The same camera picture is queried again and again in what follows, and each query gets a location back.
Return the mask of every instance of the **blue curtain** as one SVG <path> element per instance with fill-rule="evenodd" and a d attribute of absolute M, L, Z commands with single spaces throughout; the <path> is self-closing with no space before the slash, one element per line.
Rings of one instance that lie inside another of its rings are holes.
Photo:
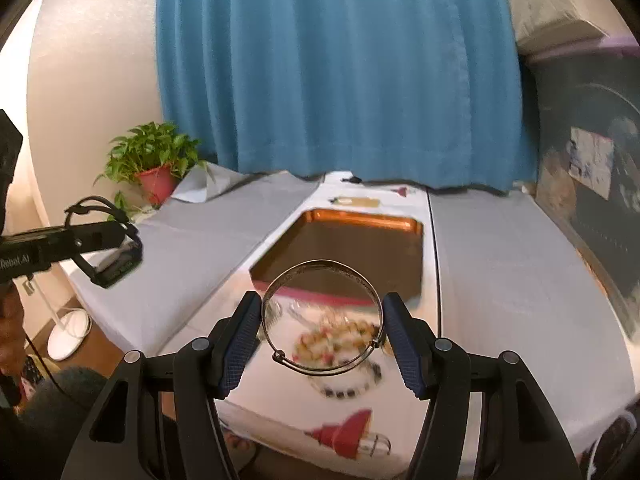
<path fill-rule="evenodd" d="M 534 172 L 507 0 L 158 0 L 156 19 L 165 118 L 223 166 L 503 190 Z"/>

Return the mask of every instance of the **person's hand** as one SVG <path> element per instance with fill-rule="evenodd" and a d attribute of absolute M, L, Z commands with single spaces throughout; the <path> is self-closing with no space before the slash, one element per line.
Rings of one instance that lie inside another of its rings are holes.
<path fill-rule="evenodd" d="M 0 298 L 0 371 L 3 375 L 18 378 L 24 367 L 24 309 L 18 289 L 10 285 L 0 285 L 4 291 Z"/>

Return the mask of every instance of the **wooden floor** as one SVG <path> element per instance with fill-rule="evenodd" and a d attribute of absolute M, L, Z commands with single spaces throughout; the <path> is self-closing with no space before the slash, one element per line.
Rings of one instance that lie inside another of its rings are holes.
<path fill-rule="evenodd" d="M 73 298 L 65 305 L 65 307 L 81 308 L 80 303 L 76 298 Z M 53 327 L 53 321 L 49 321 L 33 339 L 33 344 L 38 349 L 38 352 L 42 357 L 49 358 L 49 354 L 47 353 L 47 340 L 49 339 L 49 334 L 51 333 L 51 330 L 53 330 Z M 60 368 L 67 368 L 70 366 L 92 368 L 93 370 L 100 372 L 105 377 L 109 377 L 116 369 L 116 366 L 118 366 L 123 355 L 122 350 L 109 341 L 102 330 L 100 330 L 100 327 L 94 323 L 91 328 L 91 332 L 89 332 L 89 335 L 84 338 L 84 341 L 78 350 L 76 350 L 69 359 L 57 362 L 56 364 Z"/>
<path fill-rule="evenodd" d="M 78 300 L 70 301 L 67 308 L 80 308 Z M 50 321 L 33 339 L 33 344 L 42 357 L 49 358 L 47 339 L 53 329 Z M 123 352 L 109 341 L 100 327 L 94 323 L 91 332 L 84 339 L 78 350 L 64 361 L 57 362 L 60 368 L 83 366 L 109 377 L 121 361 Z M 163 396 L 163 411 L 171 416 L 175 413 L 173 399 Z M 282 455 L 265 447 L 258 447 L 258 455 L 250 466 L 239 474 L 241 480 L 357 480 L 355 477 L 321 469 L 302 460 Z"/>

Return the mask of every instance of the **white stand base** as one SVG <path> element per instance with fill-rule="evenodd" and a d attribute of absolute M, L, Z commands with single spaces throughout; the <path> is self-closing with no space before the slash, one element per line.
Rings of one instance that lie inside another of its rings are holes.
<path fill-rule="evenodd" d="M 60 321 L 66 331 L 55 325 L 49 335 L 47 352 L 54 361 L 62 361 L 73 354 L 89 328 L 89 315 L 84 310 L 73 310 L 63 316 Z"/>

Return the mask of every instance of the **metal bangle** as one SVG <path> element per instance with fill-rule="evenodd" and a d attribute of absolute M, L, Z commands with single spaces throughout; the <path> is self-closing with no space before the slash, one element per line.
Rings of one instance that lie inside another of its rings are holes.
<path fill-rule="evenodd" d="M 378 308 L 380 325 L 378 327 L 378 334 L 369 342 L 367 348 L 360 355 L 357 355 L 350 361 L 347 361 L 340 365 L 318 369 L 300 365 L 290 359 L 287 359 L 284 351 L 276 348 L 273 344 L 273 341 L 271 341 L 264 320 L 267 304 L 281 286 L 290 282 L 295 276 L 301 274 L 302 272 L 320 269 L 330 270 L 331 272 L 335 272 L 336 274 L 341 274 L 361 285 L 367 291 L 367 294 Z M 281 275 L 279 275 L 275 280 L 271 282 L 271 284 L 267 288 L 267 291 L 264 293 L 264 296 L 262 297 L 262 312 L 260 317 L 265 339 L 267 343 L 269 343 L 269 346 L 273 349 L 273 360 L 281 365 L 286 366 L 287 368 L 290 368 L 291 370 L 295 370 L 301 374 L 313 377 L 329 377 L 343 374 L 345 372 L 348 372 L 349 370 L 352 370 L 361 362 L 363 362 L 367 357 L 369 357 L 376 348 L 379 348 L 383 341 L 384 314 L 382 312 L 382 302 L 380 301 L 380 297 L 378 296 L 376 289 L 373 288 L 371 283 L 369 283 L 369 280 L 367 280 L 357 270 L 351 269 L 351 267 L 346 266 L 345 264 L 342 264 L 340 262 L 334 262 L 333 260 L 309 260 L 308 262 L 297 264 L 290 269 L 285 270 Z"/>

